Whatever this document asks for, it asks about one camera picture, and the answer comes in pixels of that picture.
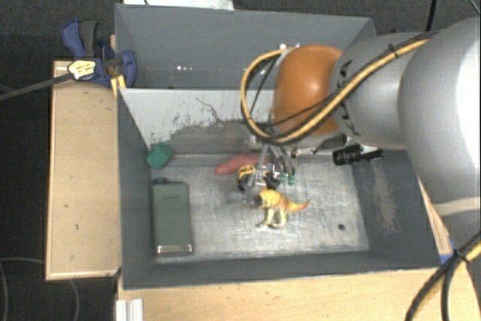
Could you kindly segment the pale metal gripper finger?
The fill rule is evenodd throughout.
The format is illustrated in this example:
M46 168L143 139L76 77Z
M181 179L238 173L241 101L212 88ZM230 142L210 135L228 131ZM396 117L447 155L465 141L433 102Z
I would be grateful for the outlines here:
M240 190L244 195L250 195L256 188L258 182L257 176L244 176L240 178Z
M260 197L260 192L265 189L264 186L254 185L248 189L248 204L249 205L260 205L262 199Z

